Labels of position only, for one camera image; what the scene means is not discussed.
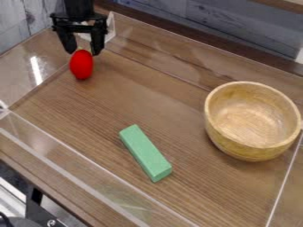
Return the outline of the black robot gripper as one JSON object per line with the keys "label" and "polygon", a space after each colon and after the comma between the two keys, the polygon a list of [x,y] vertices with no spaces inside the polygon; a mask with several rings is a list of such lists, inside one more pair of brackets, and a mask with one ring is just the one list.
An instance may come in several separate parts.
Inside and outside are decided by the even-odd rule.
{"label": "black robot gripper", "polygon": [[[62,6],[49,15],[53,23],[57,23],[58,20],[70,23],[93,20],[94,25],[100,27],[93,28],[90,31],[90,52],[93,56],[97,56],[104,48],[105,34],[108,32],[108,17],[94,12],[93,0],[61,0],[61,4]],[[76,37],[62,28],[57,29],[57,37],[64,50],[68,54],[72,54],[77,48]]]}

